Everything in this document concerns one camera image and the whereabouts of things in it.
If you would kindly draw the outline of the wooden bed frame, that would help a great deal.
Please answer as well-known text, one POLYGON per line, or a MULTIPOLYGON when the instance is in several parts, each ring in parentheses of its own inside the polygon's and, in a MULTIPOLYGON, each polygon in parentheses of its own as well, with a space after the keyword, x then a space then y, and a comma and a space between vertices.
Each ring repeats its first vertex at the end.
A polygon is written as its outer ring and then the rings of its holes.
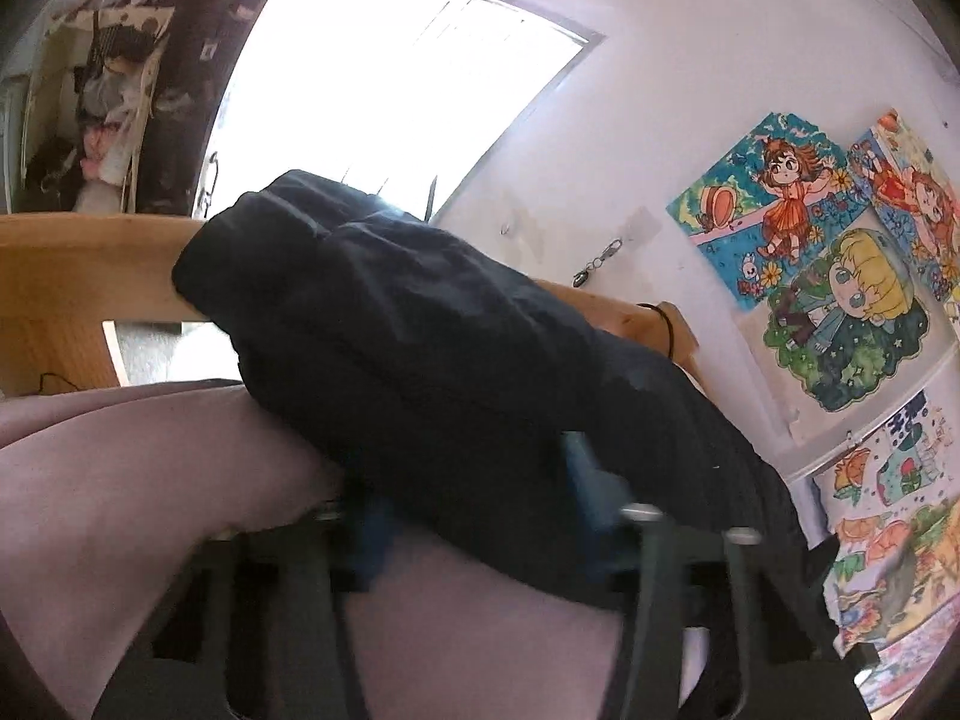
POLYGON ((610 374, 680 382, 667 307, 534 281, 397 213, 337 226, 268 210, 13 215, 2 223, 9 319, 182 320, 210 310, 263 406, 335 392, 569 410, 610 374))

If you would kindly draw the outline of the fruit juice drawing poster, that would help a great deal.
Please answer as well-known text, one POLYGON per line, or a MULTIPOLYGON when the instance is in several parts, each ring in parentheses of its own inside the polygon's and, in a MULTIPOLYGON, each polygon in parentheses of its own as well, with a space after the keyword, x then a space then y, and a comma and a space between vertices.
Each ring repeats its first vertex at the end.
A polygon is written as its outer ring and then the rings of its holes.
POLYGON ((957 493, 954 421, 946 400, 921 390, 830 461, 814 476, 828 528, 869 517, 887 522, 957 493))

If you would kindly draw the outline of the red hair girl drawing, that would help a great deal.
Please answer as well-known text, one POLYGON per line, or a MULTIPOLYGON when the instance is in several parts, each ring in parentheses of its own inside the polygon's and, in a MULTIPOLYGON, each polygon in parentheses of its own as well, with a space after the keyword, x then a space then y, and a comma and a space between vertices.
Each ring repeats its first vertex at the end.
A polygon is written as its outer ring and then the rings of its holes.
POLYGON ((882 226, 924 286, 958 320, 958 195, 923 138, 896 109, 848 151, 882 226))

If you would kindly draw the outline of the black puffer jacket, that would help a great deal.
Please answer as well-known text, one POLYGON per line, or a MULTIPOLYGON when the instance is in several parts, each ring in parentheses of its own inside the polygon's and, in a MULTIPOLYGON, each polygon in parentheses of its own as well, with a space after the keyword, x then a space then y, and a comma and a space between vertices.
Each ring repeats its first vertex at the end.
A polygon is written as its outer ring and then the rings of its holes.
POLYGON ((291 171, 207 221, 172 268, 247 392, 401 517, 596 608, 562 438, 633 499, 755 528, 793 593, 820 577, 788 488, 675 362, 523 273, 354 188, 291 171))

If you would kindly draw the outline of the blond anime character drawing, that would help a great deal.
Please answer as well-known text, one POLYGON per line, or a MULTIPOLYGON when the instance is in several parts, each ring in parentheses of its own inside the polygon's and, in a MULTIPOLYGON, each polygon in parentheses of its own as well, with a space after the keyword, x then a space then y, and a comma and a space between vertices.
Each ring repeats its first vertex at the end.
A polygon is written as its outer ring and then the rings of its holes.
POLYGON ((797 445, 871 426, 955 346, 939 302, 872 211, 739 328, 797 445))

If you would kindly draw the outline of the cluttered wardrobe with clothes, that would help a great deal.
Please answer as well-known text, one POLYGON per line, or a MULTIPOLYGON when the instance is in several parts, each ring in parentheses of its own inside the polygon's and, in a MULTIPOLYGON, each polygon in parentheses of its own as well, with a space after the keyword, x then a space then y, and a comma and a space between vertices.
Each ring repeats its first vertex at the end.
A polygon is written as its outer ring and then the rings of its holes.
POLYGON ((2 41, 3 213, 192 216, 267 0, 41 0, 2 41))

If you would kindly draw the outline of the bright window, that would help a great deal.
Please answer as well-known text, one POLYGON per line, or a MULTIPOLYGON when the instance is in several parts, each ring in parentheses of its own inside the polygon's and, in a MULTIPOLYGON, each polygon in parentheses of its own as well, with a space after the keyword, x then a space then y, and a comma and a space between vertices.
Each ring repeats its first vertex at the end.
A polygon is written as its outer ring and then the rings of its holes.
POLYGON ((519 0, 265 0, 195 213, 301 169, 431 220, 599 39, 519 0))

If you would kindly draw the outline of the orange hair girl drawing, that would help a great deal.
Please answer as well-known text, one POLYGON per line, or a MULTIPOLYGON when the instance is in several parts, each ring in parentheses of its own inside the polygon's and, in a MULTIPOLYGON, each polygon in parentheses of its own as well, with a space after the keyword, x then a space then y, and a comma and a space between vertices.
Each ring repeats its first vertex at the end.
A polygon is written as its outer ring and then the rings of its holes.
POLYGON ((731 291, 754 309, 867 210, 841 146, 796 114, 771 112, 667 205, 731 291))

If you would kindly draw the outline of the dark fish flowers drawing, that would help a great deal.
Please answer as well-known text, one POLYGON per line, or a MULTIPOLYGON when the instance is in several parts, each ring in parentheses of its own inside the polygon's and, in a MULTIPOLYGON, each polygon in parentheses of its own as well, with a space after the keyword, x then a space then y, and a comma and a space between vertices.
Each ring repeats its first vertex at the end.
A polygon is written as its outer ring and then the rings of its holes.
POLYGON ((828 598, 839 648, 877 650, 859 684, 867 709, 882 712, 913 692, 958 628, 957 500, 889 520, 864 543, 844 541, 828 598))

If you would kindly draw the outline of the pink bed duvet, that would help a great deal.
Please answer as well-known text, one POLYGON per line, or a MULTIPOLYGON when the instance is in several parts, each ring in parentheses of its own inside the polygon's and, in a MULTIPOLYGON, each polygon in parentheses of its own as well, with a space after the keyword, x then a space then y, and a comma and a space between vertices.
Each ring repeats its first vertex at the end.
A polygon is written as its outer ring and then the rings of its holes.
MULTIPOLYGON (((290 523, 335 468, 244 388, 109 388, 2 405, 2 614, 71 718, 89 717, 192 551, 290 523)), ((545 595, 418 528, 348 601, 377 718, 594 718, 618 616, 545 595)))

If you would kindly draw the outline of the metal keychain on wall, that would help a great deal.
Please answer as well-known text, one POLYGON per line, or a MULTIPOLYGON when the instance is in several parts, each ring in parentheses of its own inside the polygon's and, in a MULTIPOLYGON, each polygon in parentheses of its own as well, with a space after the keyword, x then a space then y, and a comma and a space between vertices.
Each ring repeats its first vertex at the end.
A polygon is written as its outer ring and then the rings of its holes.
POLYGON ((602 268, 612 257, 615 257, 622 247, 622 238, 612 239, 596 257, 592 257, 583 268, 579 268, 579 270, 574 273, 573 278, 571 278, 571 286, 573 286, 574 289, 583 288, 590 280, 590 277, 592 277, 592 273, 602 268))

